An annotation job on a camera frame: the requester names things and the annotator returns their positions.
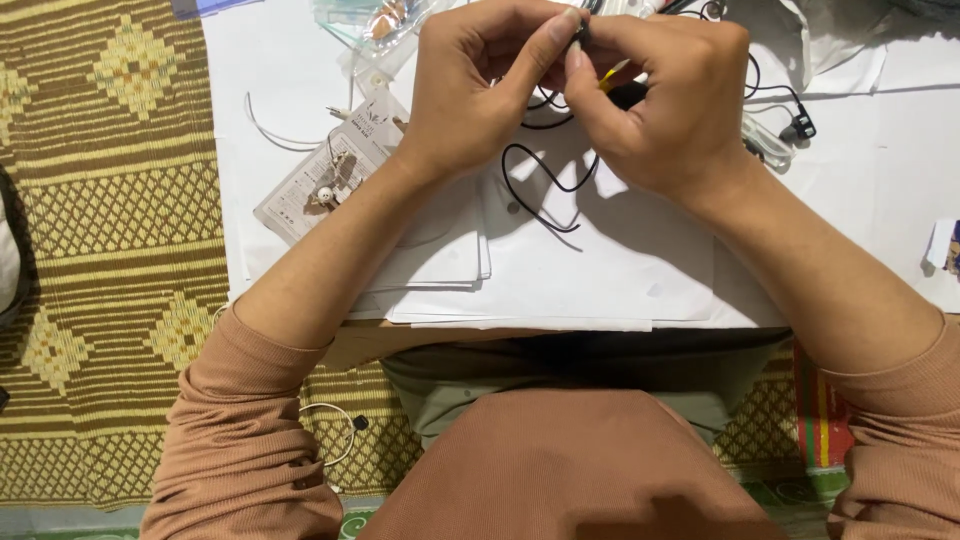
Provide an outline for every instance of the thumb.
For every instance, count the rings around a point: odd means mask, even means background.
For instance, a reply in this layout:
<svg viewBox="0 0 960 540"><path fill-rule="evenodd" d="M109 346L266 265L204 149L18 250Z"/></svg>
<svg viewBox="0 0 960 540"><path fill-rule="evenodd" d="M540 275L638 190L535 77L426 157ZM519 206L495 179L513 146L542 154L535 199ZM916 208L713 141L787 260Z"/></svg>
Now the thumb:
<svg viewBox="0 0 960 540"><path fill-rule="evenodd" d="M527 39L516 55L514 64L496 87L524 102L529 99L547 69L577 33L581 20L579 11L567 8L563 13L543 23Z"/></svg>
<svg viewBox="0 0 960 540"><path fill-rule="evenodd" d="M632 128L627 114L600 88L593 62L574 42L566 52L564 100L594 145L603 148L627 136Z"/></svg>

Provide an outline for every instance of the fingernail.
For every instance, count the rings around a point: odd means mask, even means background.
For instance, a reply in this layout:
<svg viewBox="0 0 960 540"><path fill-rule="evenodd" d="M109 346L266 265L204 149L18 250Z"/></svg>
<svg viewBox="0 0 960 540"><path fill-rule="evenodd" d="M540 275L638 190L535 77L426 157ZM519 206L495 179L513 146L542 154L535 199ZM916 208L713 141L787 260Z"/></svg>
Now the fingernail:
<svg viewBox="0 0 960 540"><path fill-rule="evenodd" d="M566 45L580 26L580 12L576 8L567 8L563 14L553 17L547 31L558 45Z"/></svg>
<svg viewBox="0 0 960 540"><path fill-rule="evenodd" d="M564 62L564 69L566 70L566 76L569 77L573 73L580 69L580 64L584 62L583 51L580 49L580 41L574 41L570 43L570 48L566 51L566 59Z"/></svg>

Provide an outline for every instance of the hand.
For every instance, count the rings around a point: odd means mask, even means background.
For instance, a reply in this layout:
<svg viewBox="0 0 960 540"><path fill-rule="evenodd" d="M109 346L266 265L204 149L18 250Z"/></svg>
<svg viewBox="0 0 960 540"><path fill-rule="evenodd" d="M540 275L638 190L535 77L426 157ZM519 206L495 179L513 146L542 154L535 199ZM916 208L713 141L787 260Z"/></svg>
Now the hand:
<svg viewBox="0 0 960 540"><path fill-rule="evenodd" d="M492 159L537 83L555 62L562 68L558 58L582 16L589 13L545 0L483 0L430 16L420 30L410 125L395 156L439 179Z"/></svg>
<svg viewBox="0 0 960 540"><path fill-rule="evenodd" d="M590 32L589 54L576 45L567 52L564 98L611 170L688 207L737 184L754 159L740 139L746 30L676 15L622 15L594 17ZM624 59L631 63L614 79L646 72L650 87L626 111L600 90L597 76L605 73L593 67Z"/></svg>

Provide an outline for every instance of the sleeve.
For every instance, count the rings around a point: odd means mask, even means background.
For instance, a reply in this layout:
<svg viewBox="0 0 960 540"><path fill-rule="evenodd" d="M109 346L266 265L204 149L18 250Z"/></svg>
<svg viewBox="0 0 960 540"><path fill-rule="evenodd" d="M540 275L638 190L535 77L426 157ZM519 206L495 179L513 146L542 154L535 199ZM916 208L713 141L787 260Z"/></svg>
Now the sleeve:
<svg viewBox="0 0 960 540"><path fill-rule="evenodd" d="M960 538L960 328L902 366L866 375L825 372L852 405L850 487L830 538Z"/></svg>
<svg viewBox="0 0 960 540"><path fill-rule="evenodd" d="M299 421L326 348L284 347L232 308L180 374L142 540L337 538L342 508Z"/></svg>

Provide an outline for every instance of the brown long-sleeve shirt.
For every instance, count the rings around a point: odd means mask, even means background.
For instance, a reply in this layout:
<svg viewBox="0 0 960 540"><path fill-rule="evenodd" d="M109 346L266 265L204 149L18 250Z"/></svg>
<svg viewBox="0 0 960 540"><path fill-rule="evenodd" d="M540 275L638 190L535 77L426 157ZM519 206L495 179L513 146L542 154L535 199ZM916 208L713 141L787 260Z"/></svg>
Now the brown long-sleeve shirt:
<svg viewBox="0 0 960 540"><path fill-rule="evenodd" d="M298 421L324 350L283 347L228 312L180 377L141 538L336 538L342 516ZM960 328L869 375L852 404L843 539L960 538ZM482 398L363 528L378 539L785 538L682 418L635 390Z"/></svg>

